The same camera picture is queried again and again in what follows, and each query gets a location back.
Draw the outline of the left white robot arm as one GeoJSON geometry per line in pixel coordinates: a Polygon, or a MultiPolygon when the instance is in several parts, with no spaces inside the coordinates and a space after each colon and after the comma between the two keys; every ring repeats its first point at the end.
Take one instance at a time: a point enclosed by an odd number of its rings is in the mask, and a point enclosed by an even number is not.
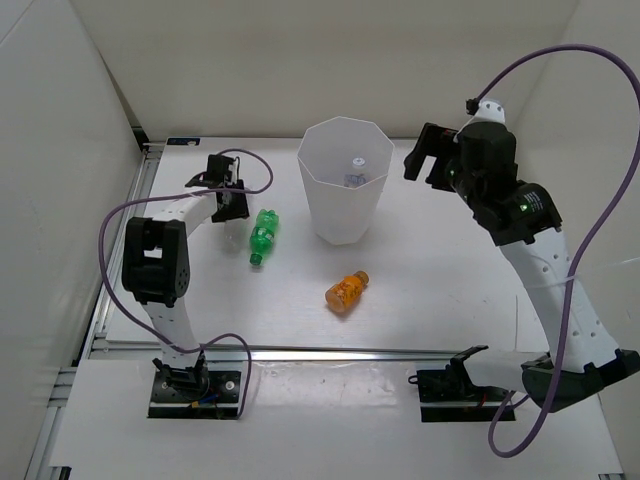
{"type": "Polygon", "coordinates": [[[210,386],[184,301],[191,278],[188,237],[206,220],[249,217],[239,165],[237,157],[211,154],[205,172],[186,183],[185,197],[151,217],[133,217],[126,226],[121,283],[159,334],[162,357],[154,365],[163,381],[188,400],[202,398],[210,386]]]}

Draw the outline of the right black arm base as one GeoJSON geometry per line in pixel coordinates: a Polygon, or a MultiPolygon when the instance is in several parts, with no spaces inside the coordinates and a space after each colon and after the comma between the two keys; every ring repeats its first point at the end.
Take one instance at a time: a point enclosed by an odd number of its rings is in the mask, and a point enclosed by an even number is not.
{"type": "Polygon", "coordinates": [[[508,391],[477,386],[465,370],[465,362],[488,346],[474,346],[454,355],[442,368],[417,367],[408,377],[416,386],[422,423],[490,422],[508,391]]]}

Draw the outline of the blue label water bottle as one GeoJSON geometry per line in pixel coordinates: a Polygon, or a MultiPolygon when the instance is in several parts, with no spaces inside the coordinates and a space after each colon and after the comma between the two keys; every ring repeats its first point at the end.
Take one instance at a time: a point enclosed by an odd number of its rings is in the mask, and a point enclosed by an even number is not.
{"type": "Polygon", "coordinates": [[[362,157],[352,160],[343,177],[343,186],[351,189],[359,188],[370,181],[369,163],[362,157]]]}

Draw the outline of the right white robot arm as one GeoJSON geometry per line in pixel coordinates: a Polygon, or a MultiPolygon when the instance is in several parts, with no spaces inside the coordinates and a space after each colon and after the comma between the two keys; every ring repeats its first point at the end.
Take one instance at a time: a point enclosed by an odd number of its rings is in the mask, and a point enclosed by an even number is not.
{"type": "Polygon", "coordinates": [[[459,131],[427,123],[404,160],[405,179],[416,180],[425,159],[433,158],[427,184],[457,193],[489,233],[520,278],[549,346],[545,353],[473,346],[443,369],[414,376],[425,402],[479,400],[485,390],[503,389],[542,406],[559,366],[550,406],[557,412],[639,371],[638,352],[619,347],[584,287],[570,277],[561,216],[544,187],[518,179],[515,153],[516,138],[500,122],[459,131]]]}

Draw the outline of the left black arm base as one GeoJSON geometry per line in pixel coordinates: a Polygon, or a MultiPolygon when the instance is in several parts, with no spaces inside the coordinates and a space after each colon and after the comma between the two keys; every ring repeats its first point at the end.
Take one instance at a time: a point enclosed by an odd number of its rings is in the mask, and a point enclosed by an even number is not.
{"type": "Polygon", "coordinates": [[[199,385],[193,386],[156,370],[147,408],[149,419],[238,420],[244,374],[209,363],[199,385]]]}

